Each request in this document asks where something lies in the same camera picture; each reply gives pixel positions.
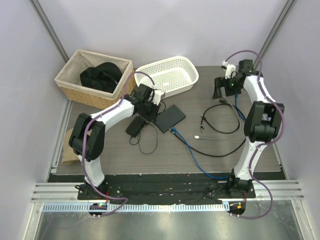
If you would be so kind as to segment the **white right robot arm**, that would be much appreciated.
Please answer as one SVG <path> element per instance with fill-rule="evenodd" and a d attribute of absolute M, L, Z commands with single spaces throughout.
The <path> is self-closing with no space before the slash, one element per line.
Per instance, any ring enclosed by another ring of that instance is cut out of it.
<path fill-rule="evenodd" d="M 252 60 L 241 60 L 238 66 L 223 61 L 221 67 L 225 75 L 215 78 L 213 99 L 234 96 L 245 90 L 251 101 L 243 127 L 244 148 L 222 189 L 227 196 L 236 198 L 251 191 L 258 160 L 267 145 L 278 137 L 285 107 L 271 97 L 261 72 L 254 70 Z"/>

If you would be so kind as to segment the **black network switch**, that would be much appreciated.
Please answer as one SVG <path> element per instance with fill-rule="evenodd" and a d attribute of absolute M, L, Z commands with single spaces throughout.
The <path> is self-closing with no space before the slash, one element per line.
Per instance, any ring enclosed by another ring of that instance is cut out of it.
<path fill-rule="evenodd" d="M 173 104 L 156 117 L 155 125 L 164 134 L 171 127 L 174 127 L 185 118 L 186 115 L 175 104 Z"/>

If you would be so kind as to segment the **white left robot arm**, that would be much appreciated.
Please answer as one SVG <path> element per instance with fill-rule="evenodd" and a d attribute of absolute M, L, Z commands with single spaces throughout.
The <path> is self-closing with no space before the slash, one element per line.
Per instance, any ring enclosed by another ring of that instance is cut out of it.
<path fill-rule="evenodd" d="M 140 84 L 112 106 L 97 113 L 80 114 L 69 138 L 69 146 L 84 167 L 85 181 L 90 184 L 89 194 L 100 200 L 107 192 L 104 184 L 100 155 L 104 149 L 105 133 L 118 122 L 134 115 L 151 122 L 156 119 L 165 92 Z"/>

